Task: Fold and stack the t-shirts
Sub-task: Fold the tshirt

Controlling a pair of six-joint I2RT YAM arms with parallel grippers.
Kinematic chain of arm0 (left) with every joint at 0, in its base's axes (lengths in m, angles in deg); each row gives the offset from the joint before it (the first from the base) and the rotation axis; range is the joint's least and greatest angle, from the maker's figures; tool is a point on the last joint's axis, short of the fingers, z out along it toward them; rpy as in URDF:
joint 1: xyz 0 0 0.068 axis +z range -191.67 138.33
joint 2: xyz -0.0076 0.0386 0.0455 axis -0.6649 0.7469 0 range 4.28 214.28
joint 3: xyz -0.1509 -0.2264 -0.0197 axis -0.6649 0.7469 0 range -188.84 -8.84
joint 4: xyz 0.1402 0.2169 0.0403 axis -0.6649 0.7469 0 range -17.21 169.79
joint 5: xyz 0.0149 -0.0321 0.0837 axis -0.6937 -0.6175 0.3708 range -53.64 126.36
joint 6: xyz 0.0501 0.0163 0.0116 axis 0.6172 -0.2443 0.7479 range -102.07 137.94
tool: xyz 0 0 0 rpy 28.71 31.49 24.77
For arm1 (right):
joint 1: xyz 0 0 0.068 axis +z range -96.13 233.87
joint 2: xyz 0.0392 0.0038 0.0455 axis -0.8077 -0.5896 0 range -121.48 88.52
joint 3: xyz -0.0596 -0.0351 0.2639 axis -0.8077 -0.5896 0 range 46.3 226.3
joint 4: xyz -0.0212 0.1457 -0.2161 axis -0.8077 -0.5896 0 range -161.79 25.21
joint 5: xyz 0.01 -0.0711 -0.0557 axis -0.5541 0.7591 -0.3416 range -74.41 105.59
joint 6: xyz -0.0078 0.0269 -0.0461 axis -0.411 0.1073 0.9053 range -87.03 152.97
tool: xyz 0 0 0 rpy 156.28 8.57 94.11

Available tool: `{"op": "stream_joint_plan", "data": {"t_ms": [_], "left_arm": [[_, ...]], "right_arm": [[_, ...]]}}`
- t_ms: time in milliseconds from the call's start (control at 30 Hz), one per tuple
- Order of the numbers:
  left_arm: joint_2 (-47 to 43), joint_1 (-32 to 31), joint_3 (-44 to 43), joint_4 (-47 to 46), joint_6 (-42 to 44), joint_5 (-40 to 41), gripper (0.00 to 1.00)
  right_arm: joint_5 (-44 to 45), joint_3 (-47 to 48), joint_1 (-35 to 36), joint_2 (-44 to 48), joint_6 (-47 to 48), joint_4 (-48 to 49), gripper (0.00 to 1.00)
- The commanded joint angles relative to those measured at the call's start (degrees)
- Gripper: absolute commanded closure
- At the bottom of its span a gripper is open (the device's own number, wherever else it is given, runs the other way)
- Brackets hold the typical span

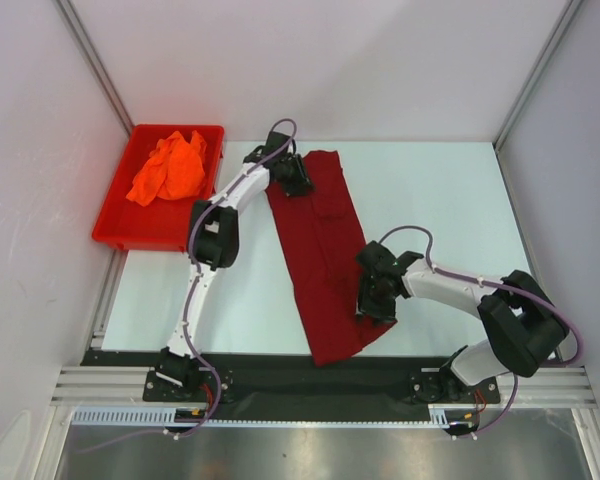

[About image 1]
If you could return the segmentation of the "dark red t shirt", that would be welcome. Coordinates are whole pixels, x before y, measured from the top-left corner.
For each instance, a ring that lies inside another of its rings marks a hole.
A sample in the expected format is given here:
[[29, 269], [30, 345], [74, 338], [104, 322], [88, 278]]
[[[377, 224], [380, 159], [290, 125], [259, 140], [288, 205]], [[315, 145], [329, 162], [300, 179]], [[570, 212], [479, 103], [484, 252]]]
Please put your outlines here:
[[311, 151], [304, 163], [312, 192], [291, 197], [273, 184], [266, 194], [314, 364], [324, 367], [356, 355], [394, 324], [356, 316], [356, 255], [366, 242], [339, 154]]

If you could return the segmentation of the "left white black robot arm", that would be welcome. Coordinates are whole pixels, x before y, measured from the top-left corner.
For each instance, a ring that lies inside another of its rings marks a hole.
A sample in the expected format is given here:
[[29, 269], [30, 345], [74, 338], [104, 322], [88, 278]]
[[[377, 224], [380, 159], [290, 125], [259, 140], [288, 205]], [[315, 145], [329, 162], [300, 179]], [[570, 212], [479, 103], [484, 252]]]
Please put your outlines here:
[[202, 371], [212, 369], [195, 349], [195, 331], [215, 277], [237, 258], [240, 214], [271, 184], [290, 196], [304, 196], [314, 189], [293, 133], [270, 130], [265, 143], [244, 158], [228, 186], [192, 207], [188, 292], [178, 323], [154, 367], [157, 380], [179, 400], [193, 398], [199, 391]]

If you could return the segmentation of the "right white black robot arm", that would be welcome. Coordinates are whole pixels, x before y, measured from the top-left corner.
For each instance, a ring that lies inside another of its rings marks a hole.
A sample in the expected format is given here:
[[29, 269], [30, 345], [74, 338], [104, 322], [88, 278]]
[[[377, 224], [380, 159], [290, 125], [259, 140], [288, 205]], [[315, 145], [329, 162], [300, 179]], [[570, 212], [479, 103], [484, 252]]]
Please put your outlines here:
[[394, 323], [398, 299], [420, 298], [480, 320], [487, 339], [461, 348], [443, 367], [441, 388], [453, 401], [466, 400], [489, 377], [532, 377], [570, 333], [537, 282], [523, 271], [500, 280], [446, 272], [422, 254], [396, 256], [376, 241], [358, 253], [356, 262], [361, 267], [358, 316]]

